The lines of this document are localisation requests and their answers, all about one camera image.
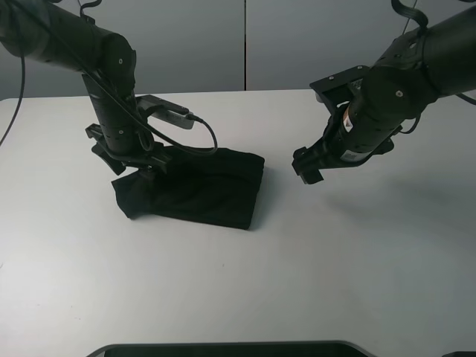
black cloth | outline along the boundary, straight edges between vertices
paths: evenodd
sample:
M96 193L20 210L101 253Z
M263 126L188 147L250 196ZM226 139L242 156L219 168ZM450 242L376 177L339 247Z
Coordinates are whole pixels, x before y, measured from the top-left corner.
M134 219L144 214L249 229L263 177L264 158L220 148L192 156L175 147L167 173L143 170L112 182L120 209Z

wire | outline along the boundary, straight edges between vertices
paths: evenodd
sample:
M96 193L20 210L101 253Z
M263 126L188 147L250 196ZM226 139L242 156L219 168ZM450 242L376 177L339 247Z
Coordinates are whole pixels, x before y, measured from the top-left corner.
M428 26L428 17L426 17L422 11L404 6L400 0L392 0L392 8L399 15L414 20L419 25L420 30L426 30L426 27Z
M13 11L12 5L10 3L7 3L7 6L10 8L10 13L13 18L13 26L15 27L15 32L16 32L16 37L18 39L18 48L20 52L20 59L22 61L22 84L20 85L20 95L18 98L18 103L16 104L15 112L13 113L12 120L10 120L10 124L8 125L7 130L5 130L5 133L3 134L3 137L0 140L0 147L7 138L8 133L12 129L13 123L15 123L16 116L18 115L18 112L20 110L20 107L22 106L22 101L23 101L23 95L25 93L25 78L26 78L26 65L25 65L25 52L23 51L23 36L22 32L20 31L20 25L18 22L18 18L16 17L15 12Z
M81 17L81 19L86 19L87 21L90 21L94 24L94 19L92 17L87 16L84 13L84 9L99 6L99 5L101 5L101 2L103 2L103 0L95 0L95 1L91 1L91 2L86 2L85 4L81 4L80 0L77 0L77 2L80 4L80 17Z
M181 151L184 151L186 153L189 153L191 155L197 155L197 156L210 156L213 155L217 150L218 150L218 144L216 142L216 136L213 130L211 129L210 126L206 125L207 129L210 132L210 135L213 138L213 143L214 143L214 148L209 149L209 150L204 150L204 149L199 149L199 148L191 148L191 147L186 147L185 145L180 144L179 142L173 140L172 138L169 138L165 134L162 134L159 132L156 128L153 126L150 126L148 123L144 123L140 117L138 117L138 114L135 113L134 111L129 108L124 101L118 97L110 88L107 84L104 83L104 81L98 77L95 72L90 69L84 62L83 60L74 52L71 47L66 43L61 37L56 35L45 23L38 19L35 15L33 15L29 10L27 10L22 4L18 2L18 0L6 0L8 3L11 3L15 5L17 8L19 8L23 13L29 17L33 22L35 22L41 29L46 31L56 42L58 42L61 47L69 54L69 56L72 57L72 59L81 67L81 69L86 73L92 81L99 87L101 90L103 90L125 113L128 114L128 116L131 117L131 119L134 120L134 122L141 127L142 129L145 129L149 132L151 132L154 135L157 135L160 139L166 141L167 143L177 147Z
M401 132L402 134L411 134L412 132L414 132L415 129L416 129L416 127L418 126L418 123L419 123L419 120L420 120L421 117L422 117L422 116L419 115L419 116L417 116L417 117L415 118L415 123L413 124L413 126L412 126L408 131L403 132L402 130L400 130L400 132Z
M473 99L471 97L468 97L467 95L464 95L463 93L461 94L456 94L456 96L465 102L468 102L469 104L472 104L473 106L476 106L476 99Z

gray wall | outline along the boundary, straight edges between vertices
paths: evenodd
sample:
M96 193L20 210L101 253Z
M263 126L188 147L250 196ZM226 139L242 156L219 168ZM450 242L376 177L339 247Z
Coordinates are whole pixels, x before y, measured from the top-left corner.
M77 0L61 6L79 13ZM137 93L244 89L243 0L104 0L86 12L137 51ZM20 61L0 46L0 100L18 97L19 84ZM79 74L28 60L25 94L86 90Z
M354 65L372 65L406 24L390 0L250 0L246 13L251 90L309 88Z
M471 4L458 0L418 0L416 8L425 13L429 20L428 25L432 26L475 5L476 3ZM414 22L411 22L408 29L415 27Z

robotic arm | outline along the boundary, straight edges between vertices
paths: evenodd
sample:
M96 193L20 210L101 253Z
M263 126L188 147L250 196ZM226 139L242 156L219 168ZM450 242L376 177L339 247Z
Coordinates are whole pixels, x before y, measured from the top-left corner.
M152 134L194 155L216 151L213 131L188 109L150 95L135 97L136 53L123 36L99 28L82 11L78 17L52 2L59 1L0 0L0 41L14 56L83 72L100 123L92 124L86 133L97 142L92 151L116 174L126 167L166 171L171 157ZM148 125L151 115L182 129L191 129L194 121L203 123L215 148L200 150L176 143Z
M415 127L428 104L476 89L476 7L427 29L423 13L392 5L420 27L395 39L372 68L311 84L331 117L318 142L295 151L293 167L306 184L322 181L322 169L360 166L391 151L404 120L416 118Z

folded black towel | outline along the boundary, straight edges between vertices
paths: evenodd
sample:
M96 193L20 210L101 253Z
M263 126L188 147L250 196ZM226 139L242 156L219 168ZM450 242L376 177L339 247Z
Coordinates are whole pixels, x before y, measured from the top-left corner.
M127 217L151 213L249 229L264 158L223 148L212 156L192 156L175 147L164 151L173 157L167 173L142 170L112 182Z

